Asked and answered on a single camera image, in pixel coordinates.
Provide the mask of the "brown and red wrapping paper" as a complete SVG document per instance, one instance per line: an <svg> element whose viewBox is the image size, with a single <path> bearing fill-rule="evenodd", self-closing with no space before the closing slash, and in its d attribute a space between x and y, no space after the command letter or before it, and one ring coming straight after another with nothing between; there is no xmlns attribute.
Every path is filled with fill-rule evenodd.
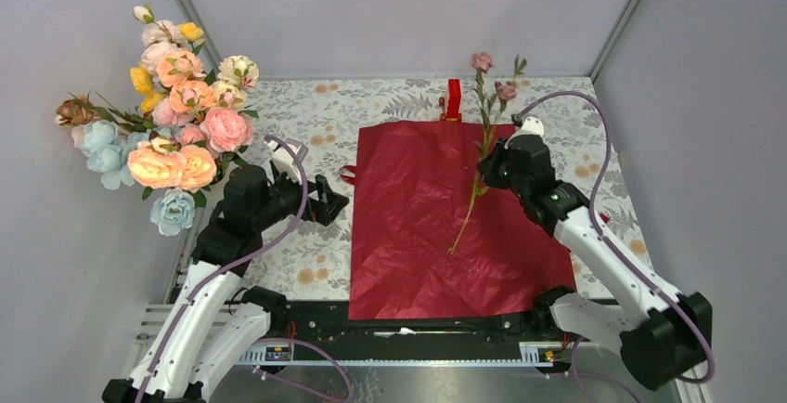
<svg viewBox="0 0 787 403"><path fill-rule="evenodd" d="M575 286L569 251L508 190L472 195L478 123L397 121L358 134L349 317L440 319L530 310Z"/></svg>

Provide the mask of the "light blue flower stem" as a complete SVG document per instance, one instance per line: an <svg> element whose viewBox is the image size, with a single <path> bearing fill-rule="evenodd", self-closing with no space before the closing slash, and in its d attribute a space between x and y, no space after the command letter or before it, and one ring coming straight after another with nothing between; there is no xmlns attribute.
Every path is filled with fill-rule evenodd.
<svg viewBox="0 0 787 403"><path fill-rule="evenodd" d="M122 136L116 124L103 120L76 126L71 137L74 147L86 157L87 169L100 174L102 186L110 190L137 184L126 166L128 155L138 143L155 138L140 132ZM153 202L149 214L159 233L172 237L191 228L197 211L192 193L179 188L159 190L162 195Z"/></svg>

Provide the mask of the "small blue bud stem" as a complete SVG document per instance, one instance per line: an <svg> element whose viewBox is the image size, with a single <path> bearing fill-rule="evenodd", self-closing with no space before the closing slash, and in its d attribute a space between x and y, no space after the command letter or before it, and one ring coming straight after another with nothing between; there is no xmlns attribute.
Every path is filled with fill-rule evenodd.
<svg viewBox="0 0 787 403"><path fill-rule="evenodd" d="M479 151L478 161L481 162L491 151L498 121L503 112L507 109L508 103L516 98L518 85L515 81L495 81L495 93L487 95L484 90L484 77L494 67L493 58L487 52L473 53L471 55L471 67L475 70L474 92L478 98L479 112L481 114L483 127L482 138L474 142L476 149ZM470 222L477 199L482 197L488 190L489 187L484 186L482 183L481 175L476 173L472 182L471 197L469 199L467 213L462 220L462 224L453 244L447 250L449 254L453 254L457 250L465 229Z"/></svg>

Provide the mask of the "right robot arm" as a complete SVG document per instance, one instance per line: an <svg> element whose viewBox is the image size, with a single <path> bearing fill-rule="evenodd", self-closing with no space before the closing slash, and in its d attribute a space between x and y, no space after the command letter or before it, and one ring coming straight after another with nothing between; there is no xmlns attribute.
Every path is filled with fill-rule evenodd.
<svg viewBox="0 0 787 403"><path fill-rule="evenodd" d="M486 185L511 191L528 219L589 267L619 306L552 290L532 316L537 335L585 337L619 355L630 375L650 390L700 364L713 375L709 301L699 292L681 292L621 246L590 200L556 177L541 136L499 139L478 171Z"/></svg>

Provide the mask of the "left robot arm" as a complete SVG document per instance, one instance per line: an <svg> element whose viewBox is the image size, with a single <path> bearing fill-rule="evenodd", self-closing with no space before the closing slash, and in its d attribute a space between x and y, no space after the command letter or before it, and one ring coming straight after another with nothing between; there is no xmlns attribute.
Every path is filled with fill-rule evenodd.
<svg viewBox="0 0 787 403"><path fill-rule="evenodd" d="M246 291L234 316L215 335L210 329L254 256L283 241L263 232L290 217L329 226L349 204L328 180L293 180L274 167L246 165L230 173L224 197L197 237L192 263L175 304L141 362L125 379L108 382L105 402L207 402L240 357L261 338L288 326L286 297L262 287Z"/></svg>

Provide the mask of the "brown rose stem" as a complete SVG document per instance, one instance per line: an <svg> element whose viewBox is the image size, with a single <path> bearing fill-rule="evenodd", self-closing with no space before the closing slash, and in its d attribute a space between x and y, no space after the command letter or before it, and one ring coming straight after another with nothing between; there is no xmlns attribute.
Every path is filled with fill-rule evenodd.
<svg viewBox="0 0 787 403"><path fill-rule="evenodd" d="M103 120L116 124L124 134L145 133L156 127L151 118L134 111L120 110L100 94L98 97L105 103L104 106L94 104L90 95L71 95L56 108L56 124L60 127L75 127Z"/></svg>

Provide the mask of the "peach rose stem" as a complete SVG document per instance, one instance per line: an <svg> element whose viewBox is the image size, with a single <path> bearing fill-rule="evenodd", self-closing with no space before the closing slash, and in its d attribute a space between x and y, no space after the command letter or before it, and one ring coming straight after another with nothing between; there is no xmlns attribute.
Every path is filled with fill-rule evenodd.
<svg viewBox="0 0 787 403"><path fill-rule="evenodd" d="M132 179L143 187L143 198L159 189L196 193L209 187L219 174L217 161L203 146L180 149L163 137L137 144L127 158Z"/></svg>

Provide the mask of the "pink rose stem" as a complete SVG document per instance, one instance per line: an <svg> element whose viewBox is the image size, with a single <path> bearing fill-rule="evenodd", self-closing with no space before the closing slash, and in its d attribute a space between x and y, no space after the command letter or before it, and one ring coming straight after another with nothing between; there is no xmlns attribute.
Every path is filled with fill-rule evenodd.
<svg viewBox="0 0 787 403"><path fill-rule="evenodd" d="M229 108L209 109L199 128L207 137L207 147L216 152L236 152L252 142L251 118Z"/></svg>

